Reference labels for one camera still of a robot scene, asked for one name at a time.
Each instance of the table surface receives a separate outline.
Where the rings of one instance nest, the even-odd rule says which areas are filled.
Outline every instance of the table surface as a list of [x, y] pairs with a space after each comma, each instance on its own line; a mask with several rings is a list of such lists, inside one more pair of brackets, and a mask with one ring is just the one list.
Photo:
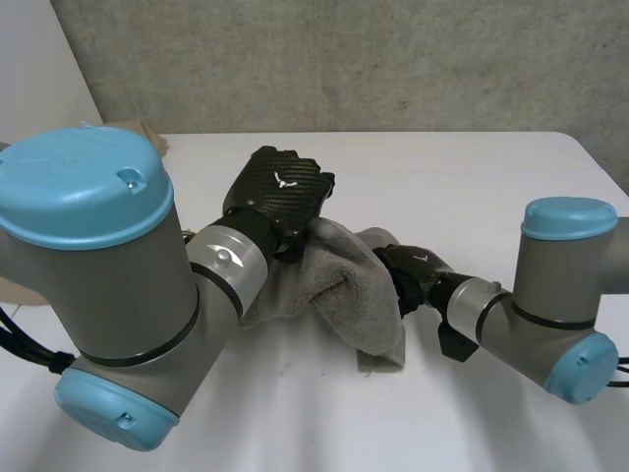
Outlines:
[[13, 303], [2, 302], [0, 303], [0, 307], [2, 307], [5, 313], [10, 317], [12, 317], [16, 313], [16, 311], [18, 311], [18, 305], [14, 305]]
[[[555, 133], [174, 135], [164, 159], [182, 227], [220, 213], [262, 145], [294, 148], [336, 174], [323, 216], [390, 230], [460, 271], [512, 288], [530, 200], [588, 196], [629, 215], [629, 199], [572, 138]], [[604, 297], [598, 329], [629, 355], [629, 297]], [[55, 349], [74, 349], [49, 307], [14, 319]], [[624, 471], [629, 397], [608, 389], [575, 407], [479, 351], [439, 353], [438, 314], [404, 320], [407, 364], [361, 374], [355, 351], [321, 321], [272, 322], [227, 345], [164, 444], [133, 452], [74, 424], [57, 377], [0, 353], [0, 457], [14, 471]]]

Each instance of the gray towel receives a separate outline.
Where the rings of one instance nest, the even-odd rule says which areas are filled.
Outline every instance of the gray towel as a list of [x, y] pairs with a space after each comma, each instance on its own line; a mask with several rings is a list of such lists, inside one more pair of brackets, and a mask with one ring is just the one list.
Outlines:
[[353, 234], [334, 221], [316, 219], [301, 261], [271, 265], [241, 325], [313, 314], [358, 350], [360, 370], [401, 369], [405, 333], [397, 294], [388, 270], [372, 252], [388, 244], [398, 242], [383, 229]]

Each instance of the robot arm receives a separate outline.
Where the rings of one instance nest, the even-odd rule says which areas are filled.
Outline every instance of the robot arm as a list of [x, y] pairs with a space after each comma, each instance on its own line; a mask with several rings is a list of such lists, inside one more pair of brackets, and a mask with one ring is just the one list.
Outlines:
[[615, 345], [594, 329], [602, 293], [629, 293], [629, 218], [589, 199], [542, 199], [527, 207], [513, 293], [454, 272], [421, 248], [375, 250], [400, 296], [442, 315], [444, 355], [461, 362], [486, 349], [546, 391], [583, 403], [608, 384]]
[[1, 157], [1, 271], [46, 298], [82, 354], [57, 403], [135, 450], [179, 423], [268, 262], [299, 257], [334, 184], [313, 160], [263, 147], [185, 246], [170, 179], [138, 135], [60, 130]]

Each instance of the gray wall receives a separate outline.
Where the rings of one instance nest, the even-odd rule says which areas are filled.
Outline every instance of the gray wall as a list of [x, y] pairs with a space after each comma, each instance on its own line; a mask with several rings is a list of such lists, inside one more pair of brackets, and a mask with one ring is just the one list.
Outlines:
[[53, 0], [105, 120], [568, 133], [629, 191], [626, 0]]

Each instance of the black band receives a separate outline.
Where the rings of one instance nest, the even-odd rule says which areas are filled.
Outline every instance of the black band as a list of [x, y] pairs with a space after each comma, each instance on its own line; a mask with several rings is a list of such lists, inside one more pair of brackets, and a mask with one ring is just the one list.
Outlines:
[[175, 337], [163, 343], [161, 346], [151, 349], [150, 351], [144, 352], [143, 354], [138, 354], [137, 356], [123, 357], [119, 359], [105, 359], [102, 357], [95, 357], [95, 356], [86, 354], [83, 351], [80, 351], [81, 355], [85, 357], [86, 359], [88, 359], [90, 362], [93, 362], [94, 364], [98, 364], [104, 367], [133, 367], [133, 366], [138, 366], [139, 364], [144, 364], [148, 361], [152, 361], [153, 359], [158, 358], [159, 356], [163, 356], [171, 349], [177, 347], [177, 345], [181, 341], [183, 341], [186, 338], [186, 336], [188, 336], [190, 331], [193, 330], [193, 327], [195, 327], [195, 324], [197, 323], [197, 320], [199, 319], [199, 311], [200, 311], [200, 296], [199, 296], [199, 290], [197, 289], [197, 306], [195, 307], [195, 312], [193, 313], [192, 317], [186, 323], [184, 328], [175, 335]]
[[243, 302], [240, 301], [240, 297], [236, 293], [236, 290], [234, 290], [234, 288], [227, 283], [223, 277], [206, 266], [197, 263], [190, 263], [190, 265], [192, 266], [194, 273], [202, 275], [220, 288], [225, 295], [227, 295], [227, 298], [229, 298], [229, 301], [232, 302], [232, 305], [234, 305], [234, 308], [236, 309], [238, 318], [240, 318], [243, 315]]
[[236, 208], [214, 221], [213, 225], [226, 226], [251, 239], [270, 264], [279, 246], [273, 223], [262, 213], [249, 208]]
[[564, 329], [566, 331], [581, 331], [583, 329], [589, 329], [594, 327], [596, 322], [596, 320], [588, 320], [586, 322], [558, 322], [557, 320], [548, 320], [522, 310], [515, 303], [513, 304], [513, 311], [527, 322], [535, 323], [540, 326], [552, 327], [553, 329]]
[[481, 346], [483, 345], [481, 343], [481, 341], [483, 339], [483, 325], [485, 324], [485, 320], [487, 318], [487, 315], [489, 314], [491, 309], [496, 306], [496, 304], [500, 303], [502, 300], [504, 300], [505, 298], [510, 297], [511, 295], [512, 295], [511, 292], [498, 293], [495, 297], [493, 297], [491, 299], [491, 301], [489, 303], [487, 303], [485, 305], [485, 307], [481, 311], [481, 315], [479, 316], [479, 318], [476, 321], [476, 340], [479, 343], [479, 345], [481, 345]]

